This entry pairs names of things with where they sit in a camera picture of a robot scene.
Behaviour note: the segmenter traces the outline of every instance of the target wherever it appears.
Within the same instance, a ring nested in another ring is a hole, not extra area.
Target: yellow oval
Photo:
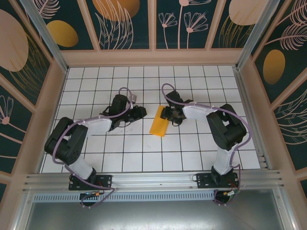
[[[29,54],[27,34],[20,23],[0,10],[0,66],[8,71],[20,71]]]
[[[72,47],[78,43],[77,32],[66,22],[54,20],[47,24],[47,28],[60,46]]]
[[[134,17],[140,9],[140,0],[93,0],[98,12],[111,21],[123,21],[125,17],[120,12],[118,3],[122,9],[126,9],[130,18]]]
[[[237,25],[253,25],[258,21],[267,0],[232,0],[229,17]]]
[[[277,49],[271,50],[263,64],[263,77],[265,81],[270,85],[278,82],[283,75],[285,64],[286,60],[283,53]]]

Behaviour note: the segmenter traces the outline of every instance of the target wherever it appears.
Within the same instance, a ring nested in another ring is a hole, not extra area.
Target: enclosure
[[[306,25],[306,0],[1,1],[3,229],[305,229]],[[230,104],[251,128],[232,204],[193,179],[216,160],[208,122],[149,133],[165,83],[183,101]],[[116,190],[82,210],[44,144],[61,118],[99,116],[121,87],[147,115],[86,138],[82,158]]]

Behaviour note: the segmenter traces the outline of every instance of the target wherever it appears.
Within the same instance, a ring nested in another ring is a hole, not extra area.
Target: yellow sponge
[[[157,135],[159,137],[165,136],[165,132],[168,126],[168,120],[162,119],[160,117],[163,108],[165,108],[165,106],[159,105],[158,111],[153,120],[152,127],[150,128],[149,131],[150,134]]]

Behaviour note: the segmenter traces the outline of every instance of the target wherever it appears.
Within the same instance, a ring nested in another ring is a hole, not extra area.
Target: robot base
[[[103,186],[103,187],[111,187],[112,175],[96,175],[95,185]],[[71,175],[68,190],[70,191],[84,191],[84,190],[93,191],[93,190],[98,190],[98,189],[91,187],[87,184],[84,184],[77,177]]]
[[[236,187],[239,186],[238,175],[233,171],[221,176],[219,183],[213,179],[211,172],[198,173],[196,174],[196,182],[198,188],[231,188],[231,182]]]

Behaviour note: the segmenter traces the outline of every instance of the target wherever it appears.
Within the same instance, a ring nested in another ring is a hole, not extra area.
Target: white grid mat
[[[229,103],[246,120],[231,66],[93,67],[70,68],[54,125],[64,116],[98,116],[119,88],[128,87],[147,116],[107,135],[89,137],[82,150],[85,160],[97,172],[108,173],[210,170],[217,146],[208,123],[186,119],[179,127],[170,123],[163,138],[149,134],[158,106],[167,105],[161,93],[164,83],[175,86],[184,101]],[[234,165],[238,163],[243,169],[260,169],[252,141],[235,154]],[[41,172],[67,171],[46,154]]]

